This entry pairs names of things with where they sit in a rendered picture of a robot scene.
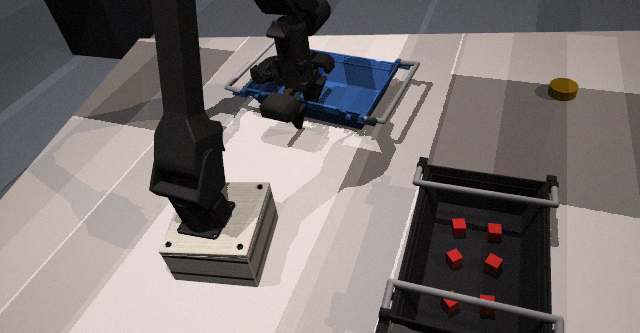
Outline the blue plastic tray with grey wire bars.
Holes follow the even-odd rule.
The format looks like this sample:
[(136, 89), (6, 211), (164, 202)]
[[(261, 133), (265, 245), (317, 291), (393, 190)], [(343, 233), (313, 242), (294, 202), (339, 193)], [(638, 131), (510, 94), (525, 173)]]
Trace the blue plastic tray with grey wire bars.
[[(244, 98), (253, 96), (260, 104), (272, 92), (284, 94), (285, 86), (277, 86), (275, 81), (255, 84), (252, 80), (243, 89), (232, 87), (274, 44), (273, 39), (224, 88), (232, 91), (235, 96)], [(376, 123), (385, 124), (387, 122), (420, 65), (418, 61), (404, 61), (399, 58), (395, 62), (388, 62), (320, 50), (315, 50), (315, 52), (330, 54), (334, 58), (335, 67), (330, 74), (326, 74), (324, 68), (318, 68), (322, 76), (327, 76), (327, 81), (317, 103), (304, 100), (303, 93), (300, 94), (301, 103), (307, 104), (304, 117), (360, 130), (365, 124), (375, 126)], [(413, 68), (384, 116), (382, 118), (370, 117), (398, 68), (409, 70), (411, 66)]]

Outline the yellow short cylinder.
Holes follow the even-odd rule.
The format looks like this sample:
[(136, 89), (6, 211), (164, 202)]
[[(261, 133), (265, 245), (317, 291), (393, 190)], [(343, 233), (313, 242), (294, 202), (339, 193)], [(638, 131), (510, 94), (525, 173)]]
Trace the yellow short cylinder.
[(576, 97), (578, 84), (567, 78), (556, 78), (550, 82), (548, 95), (555, 100), (570, 101)]

